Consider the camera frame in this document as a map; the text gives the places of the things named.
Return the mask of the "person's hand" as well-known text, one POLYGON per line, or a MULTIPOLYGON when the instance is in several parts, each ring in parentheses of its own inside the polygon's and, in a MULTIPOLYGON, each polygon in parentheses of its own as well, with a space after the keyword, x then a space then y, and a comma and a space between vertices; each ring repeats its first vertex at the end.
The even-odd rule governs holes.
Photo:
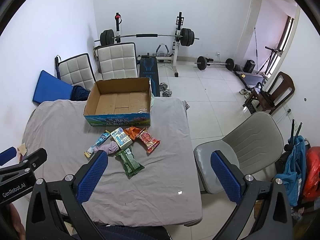
POLYGON ((11 220, 12 220, 13 227, 18 233, 19 239, 25 240, 25 228, 21 222, 21 218, 16 207, 14 206, 14 204, 10 203, 8 205, 8 208, 11 212, 11 217, 12 217, 11 220))

